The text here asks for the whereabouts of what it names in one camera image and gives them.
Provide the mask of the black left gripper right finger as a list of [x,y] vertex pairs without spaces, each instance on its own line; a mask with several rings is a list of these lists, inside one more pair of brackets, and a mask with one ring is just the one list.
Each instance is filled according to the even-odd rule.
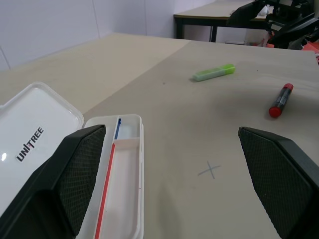
[[319,166],[292,140],[240,127],[254,190],[281,239],[319,239]]

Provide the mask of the orange plastic object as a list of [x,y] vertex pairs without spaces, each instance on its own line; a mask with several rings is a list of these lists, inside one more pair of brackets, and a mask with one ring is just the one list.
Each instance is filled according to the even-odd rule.
[[274,44],[270,41],[274,37],[274,33],[268,33],[266,38],[266,47],[269,48],[280,48],[280,49],[290,49],[290,50],[303,50],[303,51],[312,51],[315,54],[319,54],[319,40],[315,42],[311,42],[307,39],[306,36],[303,36],[297,40],[286,42],[286,43],[279,43]]

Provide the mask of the beige table with black frame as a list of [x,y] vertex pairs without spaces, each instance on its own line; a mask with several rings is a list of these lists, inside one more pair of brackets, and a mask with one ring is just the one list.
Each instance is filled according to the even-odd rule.
[[173,16],[175,20],[175,37],[184,39],[184,27],[208,26],[210,27],[209,41],[243,44],[247,29],[263,29],[265,16],[257,16],[255,19],[243,25],[228,26],[227,20],[231,13],[239,7],[248,4],[245,1],[217,0],[204,6],[196,7]]

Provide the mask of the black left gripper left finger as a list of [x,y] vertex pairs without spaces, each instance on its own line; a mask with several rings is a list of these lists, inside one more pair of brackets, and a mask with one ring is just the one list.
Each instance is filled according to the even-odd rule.
[[105,134],[98,124],[66,136],[0,217],[0,239],[75,239],[94,191]]

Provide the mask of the black marker with red caps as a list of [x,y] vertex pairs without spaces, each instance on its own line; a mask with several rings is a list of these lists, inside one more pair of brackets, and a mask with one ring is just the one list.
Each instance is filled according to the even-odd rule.
[[272,118],[278,118],[282,114],[293,88],[294,86],[291,83],[287,83],[283,86],[276,100],[268,110],[268,113]]

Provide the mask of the white rectangular box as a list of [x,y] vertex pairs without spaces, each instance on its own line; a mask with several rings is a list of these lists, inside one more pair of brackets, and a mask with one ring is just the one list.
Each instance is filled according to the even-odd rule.
[[[114,140],[118,118],[118,139]],[[94,239],[112,143],[112,169],[100,239],[143,239],[144,127],[138,115],[83,115],[46,84],[35,82],[0,106],[0,217],[32,173],[56,151],[62,140],[94,125],[106,134],[94,191],[75,239]]]

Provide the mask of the blue pen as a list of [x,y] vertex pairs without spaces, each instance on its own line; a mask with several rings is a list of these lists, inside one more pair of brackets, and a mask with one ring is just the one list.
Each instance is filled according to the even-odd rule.
[[115,128],[114,140],[118,139],[118,134],[119,134],[119,129],[120,129],[121,121],[122,121],[122,119],[121,119],[121,118],[118,118],[117,124],[116,124],[116,128]]

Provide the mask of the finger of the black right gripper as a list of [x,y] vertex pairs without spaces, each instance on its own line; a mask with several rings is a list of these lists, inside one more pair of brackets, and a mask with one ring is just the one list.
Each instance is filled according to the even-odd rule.
[[227,24],[244,24],[258,16],[260,10],[267,5],[266,0],[254,0],[231,13]]
[[276,31],[270,39],[274,47],[304,47],[317,41],[317,18],[315,14],[300,16]]

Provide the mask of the green highlighter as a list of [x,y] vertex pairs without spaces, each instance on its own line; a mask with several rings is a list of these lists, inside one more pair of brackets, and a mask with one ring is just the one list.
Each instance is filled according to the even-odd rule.
[[235,70],[236,70],[236,67],[234,64],[226,64],[216,68],[211,68],[211,69],[197,72],[192,76],[192,78],[196,82],[201,82],[201,81],[221,77],[224,75],[233,74]]

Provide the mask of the red pen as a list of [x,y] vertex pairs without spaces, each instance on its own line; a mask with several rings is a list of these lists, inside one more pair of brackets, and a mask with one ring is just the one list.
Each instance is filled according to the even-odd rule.
[[110,173],[111,173],[111,169],[112,169],[114,151],[115,151],[115,144],[112,143],[107,173],[106,173],[106,177],[105,177],[105,181],[104,181],[104,187],[103,187],[103,192],[102,192],[102,197],[101,197],[101,202],[100,202],[100,208],[99,208],[99,213],[98,213],[98,218],[97,218],[94,239],[100,239],[101,226],[102,226],[103,214],[104,214],[104,207],[105,207],[105,202],[107,199],[108,184],[109,184]]

